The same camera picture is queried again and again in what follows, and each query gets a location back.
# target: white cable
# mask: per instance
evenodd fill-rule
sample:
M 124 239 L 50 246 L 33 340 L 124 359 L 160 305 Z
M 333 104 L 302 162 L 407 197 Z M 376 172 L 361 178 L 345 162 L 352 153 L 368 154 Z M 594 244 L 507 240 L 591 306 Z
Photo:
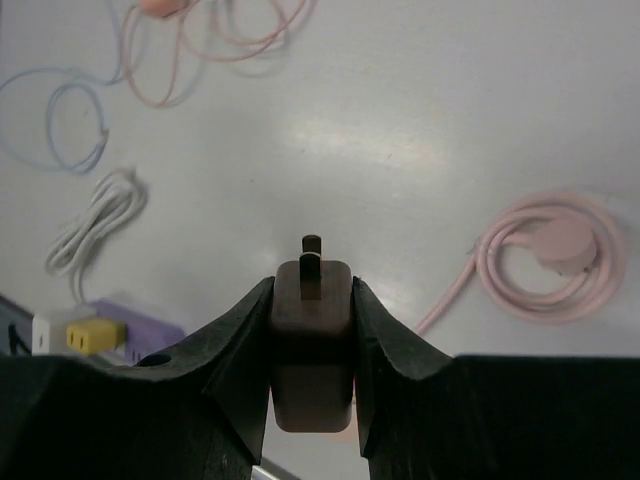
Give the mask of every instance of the white cable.
M 50 275 L 69 276 L 71 294 L 77 303 L 85 302 L 82 275 L 96 253 L 97 243 L 136 218 L 146 201 L 146 190 L 135 172 L 115 170 L 98 182 L 89 208 L 53 242 L 45 269 Z

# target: blue cable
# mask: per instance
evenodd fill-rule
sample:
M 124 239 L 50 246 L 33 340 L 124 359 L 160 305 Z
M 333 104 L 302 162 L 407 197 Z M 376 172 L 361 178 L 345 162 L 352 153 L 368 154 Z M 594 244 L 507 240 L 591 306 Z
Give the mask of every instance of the blue cable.
M 72 78 L 67 83 L 64 83 L 60 87 L 58 87 L 51 94 L 49 98 L 49 102 L 47 104 L 47 110 L 45 114 L 45 130 L 47 133 L 47 146 L 49 148 L 49 152 L 51 156 L 55 160 L 55 166 L 47 166 L 39 163 L 37 161 L 31 160 L 18 151 L 16 151 L 4 138 L 2 134 L 2 130 L 0 129 L 0 148 L 4 149 L 11 158 L 19 163 L 23 163 L 29 165 L 30 167 L 37 168 L 39 170 L 43 170 L 46 172 L 69 172 L 76 175 L 82 175 L 89 173 L 96 164 L 102 158 L 102 154 L 104 153 L 104 149 L 107 144 L 107 139 L 109 136 L 109 130 L 105 125 L 104 118 L 104 108 L 102 103 L 100 102 L 100 98 L 96 90 L 91 85 L 98 85 L 101 87 L 109 87 L 112 85 L 116 85 L 120 83 L 124 77 L 122 74 L 122 34 L 120 30 L 120 19 L 118 18 L 118 14 L 116 12 L 116 7 L 114 0 L 103 0 L 107 6 L 109 11 L 109 17 L 111 18 L 111 22 L 113 24 L 114 33 L 116 35 L 116 43 L 117 43 L 117 65 L 114 74 L 108 80 L 103 80 L 91 73 L 85 72 L 84 70 L 77 67 L 70 68 L 62 68 L 62 67 L 42 67 L 42 68 L 33 68 L 30 70 L 25 70 L 24 72 L 18 73 L 13 77 L 9 78 L 2 85 L 0 85 L 0 94 L 7 88 L 9 85 L 14 83 L 15 81 L 32 76 L 32 75 L 43 75 L 43 74 L 58 74 L 58 75 L 69 75 Z M 58 151 L 55 142 L 53 140 L 53 117 L 55 113 L 56 105 L 60 98 L 66 94 L 69 94 L 72 91 L 80 90 L 84 92 L 91 104 L 93 105 L 94 111 L 96 113 L 96 119 L 98 120 L 98 134 L 100 136 L 100 140 L 96 143 L 91 150 L 91 153 L 87 155 L 83 160 L 80 160 L 76 163 L 69 163 L 62 158 L 62 155 Z

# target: pink cable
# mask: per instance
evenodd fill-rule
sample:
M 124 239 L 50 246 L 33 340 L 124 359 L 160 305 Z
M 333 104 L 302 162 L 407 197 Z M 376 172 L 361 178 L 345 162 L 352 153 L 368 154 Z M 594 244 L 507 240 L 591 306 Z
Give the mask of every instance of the pink cable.
M 201 0 L 194 0 L 186 9 L 184 16 L 187 17 L 193 9 L 200 3 Z M 247 60 L 249 58 L 253 58 L 265 50 L 267 50 L 271 45 L 275 43 L 278 37 L 285 32 L 293 23 L 293 21 L 300 15 L 302 9 L 307 3 L 307 0 L 300 0 L 298 6 L 293 11 L 289 17 L 286 16 L 282 5 L 279 0 L 269 0 L 269 3 L 273 7 L 276 15 L 278 16 L 278 26 L 274 31 L 264 36 L 263 38 L 254 39 L 254 40 L 238 40 L 235 37 L 229 35 L 224 31 L 223 28 L 220 27 L 220 22 L 218 20 L 218 15 L 215 10 L 211 11 L 211 26 L 218 35 L 220 35 L 227 43 L 231 45 L 236 45 L 239 47 L 253 47 L 256 46 L 255 50 L 251 50 L 245 54 L 238 56 L 222 56 L 222 55 L 209 55 L 207 53 L 199 51 L 193 43 L 189 40 L 189 37 L 186 35 L 186 32 L 182 32 L 182 43 L 187 50 L 189 50 L 193 55 L 200 58 L 201 60 L 209 61 L 209 62 L 221 62 L 221 63 L 229 63 L 229 62 L 239 62 L 241 60 Z M 181 29 L 184 30 L 184 22 L 180 25 Z
M 302 12 L 304 6 L 306 5 L 307 0 L 299 0 L 298 6 L 293 11 L 291 15 L 286 16 L 282 6 L 280 5 L 279 0 L 268 0 L 274 11 L 278 16 L 278 26 L 271 33 L 266 35 L 263 38 L 255 39 L 255 40 L 238 40 L 233 36 L 229 35 L 220 27 L 220 22 L 218 20 L 218 15 L 215 10 L 211 11 L 211 27 L 217 31 L 218 35 L 222 37 L 227 43 L 232 45 L 236 45 L 239 47 L 257 47 L 255 50 L 251 50 L 245 54 L 238 56 L 220 56 L 220 55 L 209 55 L 204 52 L 199 51 L 187 38 L 185 32 L 185 22 L 189 17 L 189 14 L 193 12 L 196 5 L 200 3 L 201 0 L 192 1 L 187 7 L 183 10 L 177 12 L 174 16 L 178 19 L 178 26 L 176 31 L 176 40 L 173 52 L 173 60 L 171 66 L 171 74 L 169 78 L 169 86 L 167 87 L 167 92 L 160 100 L 152 100 L 147 97 L 142 90 L 138 87 L 135 78 L 133 76 L 133 67 L 131 65 L 130 60 L 130 40 L 134 36 L 134 29 L 136 24 L 133 24 L 133 27 L 130 28 L 131 18 L 134 13 L 137 13 L 140 10 L 140 7 L 133 6 L 131 7 L 122 22 L 122 69 L 124 73 L 124 77 L 131 88 L 133 94 L 146 106 L 152 108 L 167 108 L 172 105 L 172 96 L 175 90 L 177 78 L 178 78 L 178 68 L 180 64 L 180 52 L 181 47 L 184 46 L 189 52 L 191 52 L 196 57 L 201 60 L 210 61 L 210 62 L 239 62 L 242 60 L 248 60 L 250 58 L 256 57 L 262 52 L 266 51 L 273 45 L 276 40 L 283 34 L 291 25 L 291 23 L 298 17 L 300 12 Z
M 597 246 L 593 265 L 549 294 L 527 293 L 510 285 L 500 269 L 499 250 L 507 245 L 526 248 L 531 232 L 530 228 L 523 231 L 523 227 L 563 218 L 586 222 L 591 227 Z M 626 264 L 624 235 L 606 210 L 568 192 L 529 195 L 498 215 L 458 279 L 414 330 L 423 335 L 451 306 L 474 272 L 489 296 L 508 312 L 538 324 L 570 323 L 595 312 L 611 299 L 622 283 Z

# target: purple box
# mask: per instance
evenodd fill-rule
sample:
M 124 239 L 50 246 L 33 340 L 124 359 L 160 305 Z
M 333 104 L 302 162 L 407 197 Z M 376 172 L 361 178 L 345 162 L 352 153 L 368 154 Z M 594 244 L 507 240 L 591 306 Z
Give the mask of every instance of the purple box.
M 184 330 L 156 318 L 135 312 L 108 300 L 92 302 L 99 317 L 127 325 L 125 360 L 136 364 L 144 357 L 170 347 L 182 340 Z

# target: yellow adapter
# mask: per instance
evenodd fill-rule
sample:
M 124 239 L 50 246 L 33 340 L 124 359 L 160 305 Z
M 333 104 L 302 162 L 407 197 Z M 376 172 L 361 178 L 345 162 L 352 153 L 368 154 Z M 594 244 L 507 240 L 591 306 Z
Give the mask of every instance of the yellow adapter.
M 91 318 L 67 327 L 67 346 L 84 355 L 116 348 L 126 340 L 127 327 L 106 318 Z

